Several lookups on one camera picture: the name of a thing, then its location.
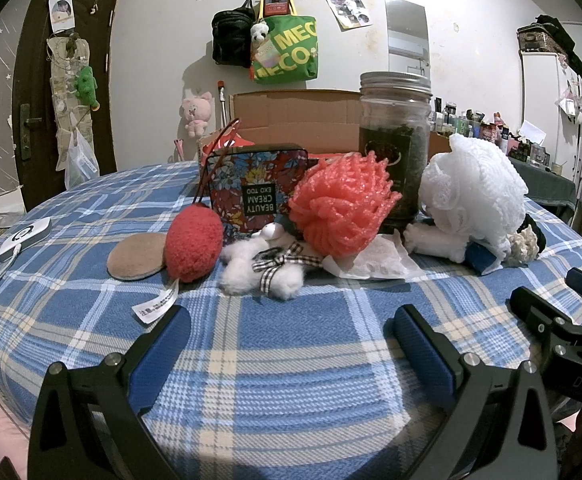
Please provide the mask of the cream knitted scrunchie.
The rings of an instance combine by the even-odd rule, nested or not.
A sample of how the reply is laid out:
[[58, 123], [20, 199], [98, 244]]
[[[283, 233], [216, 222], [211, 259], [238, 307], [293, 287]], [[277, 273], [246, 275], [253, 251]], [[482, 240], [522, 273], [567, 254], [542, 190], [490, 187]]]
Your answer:
[[510, 244], [507, 263], [526, 264], [537, 259], [539, 255], [538, 237], [533, 229], [528, 226], [521, 232], [508, 235]]

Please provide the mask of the black scrunchie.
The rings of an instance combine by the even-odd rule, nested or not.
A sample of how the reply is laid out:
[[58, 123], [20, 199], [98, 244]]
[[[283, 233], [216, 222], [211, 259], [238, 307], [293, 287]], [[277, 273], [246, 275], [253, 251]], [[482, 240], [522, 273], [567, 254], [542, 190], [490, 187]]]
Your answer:
[[547, 244], [545, 234], [541, 231], [541, 228], [537, 225], [536, 221], [530, 214], [525, 215], [524, 221], [516, 230], [516, 232], [522, 233], [527, 228], [531, 228], [533, 233], [536, 235], [538, 252], [543, 252]]

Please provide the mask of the white mesh bath pouf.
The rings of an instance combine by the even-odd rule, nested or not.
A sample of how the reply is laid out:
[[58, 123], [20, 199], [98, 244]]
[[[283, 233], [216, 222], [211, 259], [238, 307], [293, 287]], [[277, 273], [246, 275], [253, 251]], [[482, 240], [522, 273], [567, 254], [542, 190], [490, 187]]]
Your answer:
[[484, 242], [507, 258], [509, 236], [525, 219], [526, 183], [495, 144], [454, 133], [449, 146], [423, 170], [420, 204], [441, 231]]

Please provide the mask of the white sock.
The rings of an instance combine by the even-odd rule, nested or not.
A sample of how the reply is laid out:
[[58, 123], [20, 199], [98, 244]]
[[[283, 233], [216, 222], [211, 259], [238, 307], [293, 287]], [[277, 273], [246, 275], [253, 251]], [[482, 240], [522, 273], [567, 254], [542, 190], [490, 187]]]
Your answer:
[[455, 263], [466, 259], [469, 237], [443, 232], [437, 226], [410, 223], [403, 232], [405, 248], [410, 254], [446, 258]]

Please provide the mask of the round tan powder puff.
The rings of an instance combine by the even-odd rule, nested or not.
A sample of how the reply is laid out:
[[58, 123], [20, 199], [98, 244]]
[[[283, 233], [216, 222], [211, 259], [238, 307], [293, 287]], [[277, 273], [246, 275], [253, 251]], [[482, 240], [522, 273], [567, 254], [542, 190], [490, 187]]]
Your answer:
[[139, 281], [165, 266], [165, 233], [137, 233], [116, 244], [107, 259], [108, 273], [120, 281]]

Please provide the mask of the white plush sheep with bow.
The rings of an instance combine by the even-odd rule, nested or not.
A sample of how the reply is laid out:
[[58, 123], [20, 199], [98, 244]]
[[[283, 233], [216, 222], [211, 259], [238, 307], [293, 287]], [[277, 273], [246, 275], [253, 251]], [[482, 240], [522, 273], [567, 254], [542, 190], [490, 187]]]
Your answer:
[[323, 256], [280, 223], [271, 222], [224, 247], [221, 262], [225, 268], [219, 287], [225, 294], [239, 296], [258, 290], [285, 301], [299, 294], [307, 272], [323, 266]]

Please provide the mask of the pink mesh bath pouf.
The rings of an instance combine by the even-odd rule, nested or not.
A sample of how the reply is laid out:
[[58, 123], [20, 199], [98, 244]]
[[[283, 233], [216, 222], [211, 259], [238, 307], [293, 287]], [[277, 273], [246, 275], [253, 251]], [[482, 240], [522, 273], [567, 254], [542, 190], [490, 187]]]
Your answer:
[[320, 255], [344, 258], [372, 242], [401, 198], [385, 159], [349, 153], [305, 172], [289, 199], [290, 220]]

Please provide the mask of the dark green covered side table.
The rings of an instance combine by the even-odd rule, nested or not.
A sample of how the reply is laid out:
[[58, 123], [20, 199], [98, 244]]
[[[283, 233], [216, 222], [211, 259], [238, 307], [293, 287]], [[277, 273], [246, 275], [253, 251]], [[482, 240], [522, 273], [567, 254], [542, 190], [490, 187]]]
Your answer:
[[576, 187], [572, 181], [529, 162], [515, 158], [509, 158], [509, 162], [525, 182], [531, 200], [565, 223], [570, 222], [576, 209]]

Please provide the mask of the white wardrobe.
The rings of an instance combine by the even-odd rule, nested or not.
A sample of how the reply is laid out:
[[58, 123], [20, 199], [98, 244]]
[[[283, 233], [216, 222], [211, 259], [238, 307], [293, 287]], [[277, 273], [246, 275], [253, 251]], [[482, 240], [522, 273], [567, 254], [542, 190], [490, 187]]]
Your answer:
[[561, 176], [573, 180], [578, 157], [579, 124], [576, 99], [580, 97], [576, 73], [560, 55], [522, 52], [523, 122], [545, 133], [541, 145]]

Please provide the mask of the large glass jar dark contents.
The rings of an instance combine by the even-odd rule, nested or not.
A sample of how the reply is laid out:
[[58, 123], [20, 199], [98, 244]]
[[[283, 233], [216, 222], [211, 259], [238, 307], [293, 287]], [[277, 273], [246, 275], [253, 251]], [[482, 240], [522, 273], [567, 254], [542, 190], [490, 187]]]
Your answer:
[[399, 72], [361, 74], [359, 151], [387, 163], [392, 190], [402, 195], [383, 222], [402, 231], [419, 211], [422, 172], [428, 163], [431, 82]]

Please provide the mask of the cardboard box red lining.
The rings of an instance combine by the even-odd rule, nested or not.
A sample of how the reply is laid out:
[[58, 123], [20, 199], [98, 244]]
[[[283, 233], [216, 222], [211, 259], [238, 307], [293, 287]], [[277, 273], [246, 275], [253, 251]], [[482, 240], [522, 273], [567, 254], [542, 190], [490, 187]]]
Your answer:
[[388, 155], [382, 142], [361, 140], [359, 129], [395, 129], [407, 119], [397, 103], [340, 90], [239, 93], [230, 97], [229, 107], [240, 120], [236, 146], [297, 144], [312, 158], [362, 152], [366, 145]]

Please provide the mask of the green plush toy on door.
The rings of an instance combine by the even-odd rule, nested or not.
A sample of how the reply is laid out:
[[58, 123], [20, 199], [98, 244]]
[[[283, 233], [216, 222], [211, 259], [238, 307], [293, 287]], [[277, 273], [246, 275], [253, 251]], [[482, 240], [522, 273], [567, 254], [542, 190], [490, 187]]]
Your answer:
[[83, 105], [88, 106], [91, 110], [99, 110], [100, 104], [96, 96], [97, 80], [90, 66], [84, 66], [78, 72], [78, 76], [74, 81], [74, 88], [75, 96]]

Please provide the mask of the green tote bag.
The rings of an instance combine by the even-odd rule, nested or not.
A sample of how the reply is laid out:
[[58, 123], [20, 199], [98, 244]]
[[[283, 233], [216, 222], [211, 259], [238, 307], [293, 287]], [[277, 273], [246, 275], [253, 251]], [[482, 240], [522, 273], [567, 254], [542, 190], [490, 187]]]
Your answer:
[[250, 78], [258, 84], [287, 84], [318, 77], [317, 21], [297, 13], [294, 0], [259, 0], [257, 21], [269, 34], [251, 43]]

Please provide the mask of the black hanging bag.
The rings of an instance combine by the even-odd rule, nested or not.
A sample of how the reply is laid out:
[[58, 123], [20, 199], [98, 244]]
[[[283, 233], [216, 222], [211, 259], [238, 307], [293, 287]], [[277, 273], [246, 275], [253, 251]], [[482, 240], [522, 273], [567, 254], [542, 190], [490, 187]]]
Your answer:
[[213, 16], [212, 58], [216, 64], [249, 68], [251, 66], [251, 27], [255, 23], [252, 0], [233, 10]]

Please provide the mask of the pink plush bunny on wall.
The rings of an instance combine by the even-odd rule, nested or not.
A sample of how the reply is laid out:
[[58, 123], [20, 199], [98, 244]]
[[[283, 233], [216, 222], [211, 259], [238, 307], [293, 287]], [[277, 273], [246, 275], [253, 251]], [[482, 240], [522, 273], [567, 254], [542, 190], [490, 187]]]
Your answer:
[[181, 110], [189, 138], [201, 138], [212, 116], [212, 94], [206, 91], [200, 96], [184, 99], [181, 101]]

